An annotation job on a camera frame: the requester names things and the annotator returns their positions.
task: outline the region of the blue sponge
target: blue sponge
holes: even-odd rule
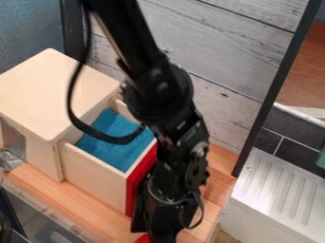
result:
[[[105,109],[91,126],[108,135],[121,137],[133,132],[139,125]],[[153,139],[153,133],[146,128],[141,135],[127,145],[107,143],[89,135],[83,135],[76,146],[125,173]]]

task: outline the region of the wire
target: wire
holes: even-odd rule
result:
[[[203,218],[204,218],[204,205],[202,203],[202,200],[201,200],[199,191],[192,192],[192,194],[193,194],[194,200],[199,204],[199,208],[201,209],[201,217],[200,217],[199,221],[196,222],[194,225],[192,225],[192,226],[185,225],[184,224],[184,221],[183,221],[183,211],[184,211],[184,208],[183,208],[183,206],[181,206],[180,214],[179,214],[180,223],[187,230],[192,230],[192,229],[198,227],[202,223]]]
[[[103,133],[100,130],[97,130],[88,124],[84,123],[83,121],[79,120],[76,115],[72,111],[72,94],[73,94],[73,89],[74,86],[78,80],[78,77],[86,63],[86,60],[88,58],[89,52],[90,52],[90,47],[91,47],[91,23],[90,23],[90,14],[89,14],[89,9],[88,6],[86,5],[85,1],[81,1],[83,4],[83,9],[84,9],[84,16],[85,16],[85,22],[86,22],[86,47],[84,49],[84,53],[82,54],[80,63],[77,65],[75,68],[71,79],[70,83],[67,89],[67,114],[74,126],[76,126],[78,129],[83,131],[84,133],[90,135],[91,137],[94,137],[98,140],[103,140],[106,142],[114,143],[114,144],[128,144],[132,142],[135,138],[137,138],[143,131],[145,126],[141,124],[134,132],[123,136],[123,137],[113,137],[109,136],[108,134]]]

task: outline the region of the open box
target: open box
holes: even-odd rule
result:
[[[67,85],[76,65],[64,54],[47,49],[0,76],[0,145],[15,147],[17,140],[9,140],[3,131],[9,127],[24,139],[20,150],[27,162],[131,215],[137,185],[155,160],[156,141],[125,173],[76,147],[83,132],[71,124],[66,108]],[[118,99],[118,91],[119,82],[86,66],[75,86],[74,113],[92,124],[109,108],[135,121]]]

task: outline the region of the white wood plank wall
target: white wood plank wall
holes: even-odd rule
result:
[[[161,49],[190,72],[213,142],[239,152],[308,0],[140,0]],[[96,23],[89,65],[123,80]]]

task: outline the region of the robotic arm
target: robotic arm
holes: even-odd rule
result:
[[[82,2],[88,28],[86,52],[90,45],[91,11],[119,55],[118,64],[126,75],[121,88],[129,111],[158,140],[158,160],[139,190],[131,231],[148,232],[151,242],[175,242],[179,231],[191,228],[198,207],[203,218],[199,187],[209,177],[209,135],[193,103],[192,82],[185,70],[170,63],[158,49],[135,0]],[[86,56],[87,53],[72,76],[69,95]],[[67,103],[72,122],[81,129],[69,110],[69,98]],[[127,139],[135,138],[141,129]]]

